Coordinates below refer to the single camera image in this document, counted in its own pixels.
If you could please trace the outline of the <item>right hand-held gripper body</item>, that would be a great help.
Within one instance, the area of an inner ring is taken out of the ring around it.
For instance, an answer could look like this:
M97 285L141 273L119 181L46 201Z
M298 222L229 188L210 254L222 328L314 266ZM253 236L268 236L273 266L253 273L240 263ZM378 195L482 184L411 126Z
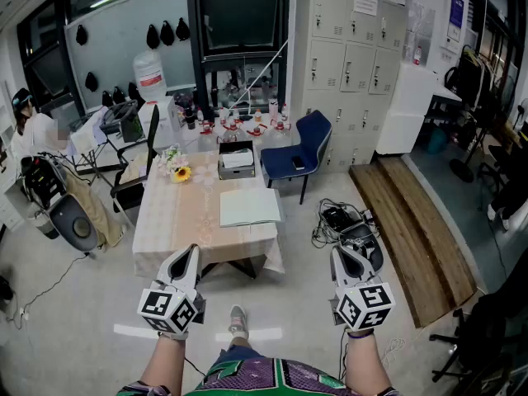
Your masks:
M395 307L395 299L386 282L336 288L329 300L336 326L347 326L353 332L380 326Z

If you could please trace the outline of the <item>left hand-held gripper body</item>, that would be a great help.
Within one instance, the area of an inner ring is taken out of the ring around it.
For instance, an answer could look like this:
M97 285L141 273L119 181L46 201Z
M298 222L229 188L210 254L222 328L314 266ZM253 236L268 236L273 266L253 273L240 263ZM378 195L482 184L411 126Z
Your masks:
M156 332L186 333L192 323L205 319L205 300L195 289L160 280L143 289L137 314Z

